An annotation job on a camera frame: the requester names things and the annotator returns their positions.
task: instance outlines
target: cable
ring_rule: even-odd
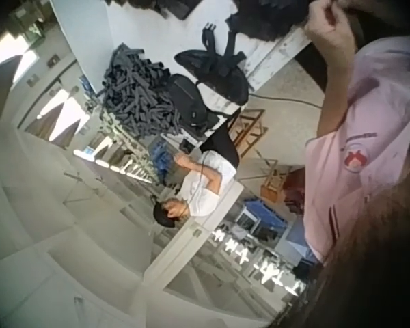
[[[264,99],[264,100],[286,101],[286,102],[289,102],[289,103],[298,103],[298,104],[308,105],[308,106],[311,106],[311,107],[316,107],[317,109],[322,109],[321,106],[318,106],[318,105],[316,105],[312,102],[304,101],[304,100],[291,99],[291,98],[278,98],[278,97],[259,96],[257,94],[249,94],[249,95],[251,97]]]
[[[200,175],[199,175],[199,182],[197,183],[197,188],[196,190],[193,192],[193,195],[190,197],[190,200],[193,199],[194,196],[196,196],[197,192],[200,190],[201,186],[200,186],[200,182],[202,181],[202,176],[204,175],[204,163],[205,163],[205,159],[208,156],[209,152],[205,154],[205,157],[202,159],[202,168],[200,169]],[[185,209],[183,210],[183,212],[181,213],[181,215],[179,216],[179,218],[181,218],[185,212],[187,210],[189,210],[189,202],[186,202],[186,206]]]

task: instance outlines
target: person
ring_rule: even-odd
[[[410,325],[410,36],[355,55],[336,1],[310,4],[327,63],[317,138],[306,146],[305,235],[323,269],[272,327]]]
[[[189,173],[184,177],[177,198],[155,204],[156,221],[160,223],[167,222],[167,219],[178,221],[181,218],[204,217],[216,209],[240,163],[237,149],[229,135],[228,122],[222,124],[200,146],[202,155],[197,161],[182,152],[174,157],[175,163]]]
[[[307,242],[325,261],[366,203],[410,165],[410,36],[355,55],[348,19],[331,0],[310,5],[308,36],[327,63],[317,138],[306,145]]]

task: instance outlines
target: white t-shirt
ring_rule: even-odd
[[[345,122],[306,146],[305,237],[321,261],[398,182],[410,145],[410,37],[365,46],[354,67]]]
[[[221,174],[219,194],[216,195],[206,188],[209,180],[203,173],[191,170],[184,178],[178,197],[187,201],[192,217],[204,217],[216,209],[221,193],[235,176],[236,169],[213,150],[204,152],[197,162],[200,165],[215,169]]]

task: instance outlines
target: white worktable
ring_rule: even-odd
[[[56,16],[82,70],[97,91],[112,51],[121,43],[145,51],[152,62],[163,62],[171,73],[193,78],[174,61],[174,55],[190,49],[204,49],[202,29],[206,23],[217,26],[216,49],[223,54],[228,39],[225,20],[236,12],[232,0],[202,0],[184,21],[169,14],[164,19],[152,10],[138,10],[126,4],[106,6],[102,0],[51,0]],[[243,70],[250,85],[257,90],[309,43],[300,28],[294,28],[277,42],[263,42],[238,34],[235,53],[243,51],[247,60]],[[234,113],[230,103],[205,85],[199,85],[205,104],[215,111]],[[187,139],[197,145],[194,139]],[[172,143],[182,136],[170,138]]]

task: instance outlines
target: embroidered logo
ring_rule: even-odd
[[[360,143],[352,143],[345,149],[345,168],[352,173],[359,173],[368,164],[368,152]]]

